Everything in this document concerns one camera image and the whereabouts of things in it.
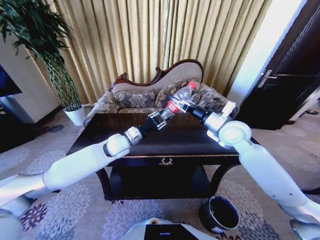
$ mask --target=green leaves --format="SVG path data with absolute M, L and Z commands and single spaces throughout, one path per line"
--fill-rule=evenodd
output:
M 0 31 L 4 41 L 14 34 L 16 48 L 23 44 L 41 58 L 61 58 L 59 49 L 67 48 L 61 38 L 72 37 L 62 17 L 41 0 L 0 0 Z
M 81 108 L 74 82 L 64 68 L 59 50 L 66 49 L 62 38 L 71 36 L 71 28 L 42 0 L 0 0 L 0 31 L 4 41 L 14 34 L 16 54 L 19 46 L 39 56 L 45 63 L 51 85 L 67 111 Z

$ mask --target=table leg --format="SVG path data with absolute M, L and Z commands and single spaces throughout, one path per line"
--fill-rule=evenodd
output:
M 111 196 L 111 186 L 110 186 L 108 174 L 104 168 L 97 171 L 96 174 L 98 175 L 98 178 L 101 182 L 104 199 L 108 200 L 108 196 Z
M 222 164 L 220 165 L 217 170 L 215 170 L 212 178 L 211 178 L 211 182 L 210 182 L 210 186 L 208 189 L 208 193 L 210 196 L 213 196 L 214 194 L 216 194 L 219 184 L 221 182 L 221 179 L 223 178 L 223 176 L 225 175 L 225 173 L 235 167 L 238 166 L 239 164 Z
M 309 190 L 302 190 L 304 194 L 310 194 L 310 195 L 320 195 L 320 187 L 315 189 L 309 189 Z

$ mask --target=table top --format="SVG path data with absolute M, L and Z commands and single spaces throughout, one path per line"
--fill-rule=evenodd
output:
M 67 155 L 100 143 L 132 126 L 142 125 L 146 113 L 97 113 L 75 141 Z M 238 156 L 207 136 L 207 129 L 189 113 L 176 114 L 161 131 L 149 132 L 124 158 Z

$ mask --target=patterned cushion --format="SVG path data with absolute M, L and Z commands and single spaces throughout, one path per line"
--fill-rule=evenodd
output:
M 119 110 L 119 114 L 151 114 L 153 112 L 161 111 L 162 108 L 145 107 L 145 108 L 122 108 Z
M 197 103 L 197 106 L 207 110 L 217 111 L 218 109 L 222 109 L 228 102 L 224 96 L 214 88 L 208 86 L 200 89 L 198 94 L 200 95 L 200 101 Z M 238 112 L 239 107 L 236 106 L 234 112 L 231 114 L 231 118 L 235 118 Z
M 94 105 L 93 109 L 83 120 L 83 126 L 86 127 L 95 114 L 116 114 L 120 108 L 120 104 L 111 96 L 110 92 L 106 92 L 103 97 Z
M 121 108 L 152 108 L 155 94 L 155 91 L 120 90 L 114 94 L 114 98 L 121 104 Z
M 162 89 L 156 97 L 154 106 L 156 108 L 165 108 L 167 106 L 168 101 L 170 100 L 168 95 L 174 95 L 179 89 L 187 86 L 190 81 L 199 83 L 199 79 L 197 78 L 184 78 Z

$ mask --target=white wall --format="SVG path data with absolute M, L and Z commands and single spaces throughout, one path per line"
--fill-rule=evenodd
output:
M 273 0 L 227 98 L 239 106 L 250 94 L 307 0 Z
M 19 54 L 15 56 L 16 50 L 12 47 L 14 37 L 9 37 L 7 43 L 0 39 L 0 64 L 22 93 L 10 96 L 29 115 L 25 123 L 36 123 L 56 107 L 60 105 L 58 98 L 44 80 L 29 52 L 19 48 Z

